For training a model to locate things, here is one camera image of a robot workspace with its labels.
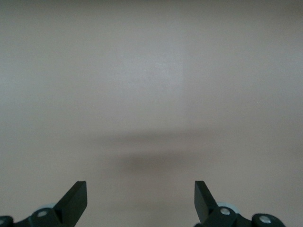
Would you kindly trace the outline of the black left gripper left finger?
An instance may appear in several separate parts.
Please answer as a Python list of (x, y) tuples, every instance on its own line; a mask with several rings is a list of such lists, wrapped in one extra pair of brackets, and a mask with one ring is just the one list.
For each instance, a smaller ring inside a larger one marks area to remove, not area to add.
[(52, 208), (41, 208), (22, 221), (1, 216), (2, 227), (74, 227), (87, 207), (87, 183), (77, 181)]

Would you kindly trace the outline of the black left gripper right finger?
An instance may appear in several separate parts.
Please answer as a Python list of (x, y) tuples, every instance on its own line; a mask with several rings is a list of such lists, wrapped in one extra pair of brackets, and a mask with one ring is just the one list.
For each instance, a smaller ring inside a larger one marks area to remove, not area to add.
[(204, 181), (195, 181), (194, 205), (199, 218), (197, 227), (283, 227), (277, 217), (254, 214), (251, 220), (244, 218), (227, 206), (219, 206)]

